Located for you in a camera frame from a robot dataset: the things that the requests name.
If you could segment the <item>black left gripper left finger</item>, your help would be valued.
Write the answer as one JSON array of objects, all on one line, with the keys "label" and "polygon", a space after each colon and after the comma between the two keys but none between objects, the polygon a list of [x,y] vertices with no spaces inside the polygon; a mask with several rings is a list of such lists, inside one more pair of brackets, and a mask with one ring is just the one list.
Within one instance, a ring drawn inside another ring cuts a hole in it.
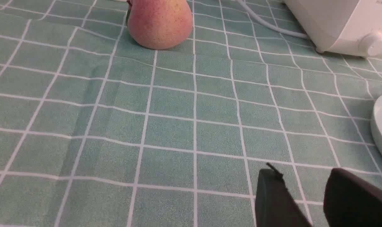
[{"label": "black left gripper left finger", "polygon": [[255,199],[258,227],[311,227],[286,187],[283,174],[272,164],[259,171]]}]

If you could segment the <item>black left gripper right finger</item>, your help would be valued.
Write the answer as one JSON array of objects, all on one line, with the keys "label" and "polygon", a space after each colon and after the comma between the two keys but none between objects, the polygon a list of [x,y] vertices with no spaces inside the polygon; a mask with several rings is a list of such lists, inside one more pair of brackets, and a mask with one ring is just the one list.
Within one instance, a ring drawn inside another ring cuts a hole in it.
[{"label": "black left gripper right finger", "polygon": [[326,183],[323,211],[330,227],[382,227],[382,190],[334,168]]}]

